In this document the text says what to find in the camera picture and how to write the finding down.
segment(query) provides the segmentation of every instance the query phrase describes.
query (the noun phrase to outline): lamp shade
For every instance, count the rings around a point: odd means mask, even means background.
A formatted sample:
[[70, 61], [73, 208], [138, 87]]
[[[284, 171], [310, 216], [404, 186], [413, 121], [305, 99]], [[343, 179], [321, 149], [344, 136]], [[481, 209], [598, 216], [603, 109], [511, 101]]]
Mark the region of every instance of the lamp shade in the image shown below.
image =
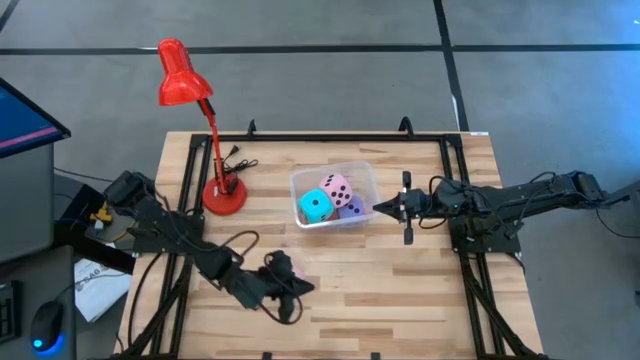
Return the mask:
[[213, 95], [213, 89], [207, 80], [193, 70], [189, 53], [180, 40], [162, 40], [158, 44], [158, 55], [165, 73], [158, 89], [160, 105], [180, 105]]

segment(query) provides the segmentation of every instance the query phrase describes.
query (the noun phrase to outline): computer monitor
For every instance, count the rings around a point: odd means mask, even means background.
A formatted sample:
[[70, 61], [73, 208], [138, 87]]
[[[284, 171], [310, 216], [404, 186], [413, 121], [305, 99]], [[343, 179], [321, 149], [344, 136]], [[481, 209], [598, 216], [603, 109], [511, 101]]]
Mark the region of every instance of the computer monitor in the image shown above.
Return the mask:
[[0, 159], [69, 136], [69, 129], [0, 78]]

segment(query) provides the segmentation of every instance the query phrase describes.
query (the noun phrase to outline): blue light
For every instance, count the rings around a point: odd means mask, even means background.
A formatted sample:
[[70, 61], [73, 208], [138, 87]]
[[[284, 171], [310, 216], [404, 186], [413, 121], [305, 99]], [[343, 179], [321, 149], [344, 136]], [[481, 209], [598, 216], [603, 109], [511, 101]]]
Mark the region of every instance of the blue light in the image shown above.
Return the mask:
[[52, 356], [57, 354], [60, 350], [62, 350], [62, 345], [64, 343], [64, 336], [62, 336], [62, 334], [58, 335], [58, 338], [56, 339], [56, 343], [53, 344], [53, 346], [51, 348], [49, 348], [48, 350], [44, 350], [44, 351], [36, 351], [36, 354], [38, 354], [39, 356]]

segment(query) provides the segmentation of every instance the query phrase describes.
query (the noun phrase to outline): computer mouse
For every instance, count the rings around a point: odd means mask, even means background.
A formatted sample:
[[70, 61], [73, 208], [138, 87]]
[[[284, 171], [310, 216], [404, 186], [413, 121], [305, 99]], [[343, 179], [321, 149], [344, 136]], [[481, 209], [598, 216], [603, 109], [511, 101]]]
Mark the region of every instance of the computer mouse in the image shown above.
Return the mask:
[[63, 307], [57, 301], [38, 308], [31, 321], [31, 345], [36, 351], [49, 350], [58, 340], [62, 328]]

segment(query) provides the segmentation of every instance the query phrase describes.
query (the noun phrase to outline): clear plastic container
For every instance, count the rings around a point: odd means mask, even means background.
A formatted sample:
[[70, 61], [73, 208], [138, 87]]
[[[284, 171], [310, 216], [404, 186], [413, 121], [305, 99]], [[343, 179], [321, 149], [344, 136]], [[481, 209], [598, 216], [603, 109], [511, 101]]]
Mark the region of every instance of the clear plastic container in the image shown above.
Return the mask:
[[[362, 200], [365, 214], [352, 218], [307, 224], [302, 211], [298, 208], [298, 200], [309, 190], [317, 188], [323, 177], [331, 174], [341, 174], [347, 179], [353, 194], [358, 195]], [[371, 165], [366, 161], [354, 161], [294, 171], [291, 175], [291, 201], [296, 224], [299, 227], [302, 229], [325, 229], [364, 225], [373, 220], [377, 216], [377, 212], [373, 211], [373, 205], [380, 202], [380, 195], [376, 188], [376, 179]]]

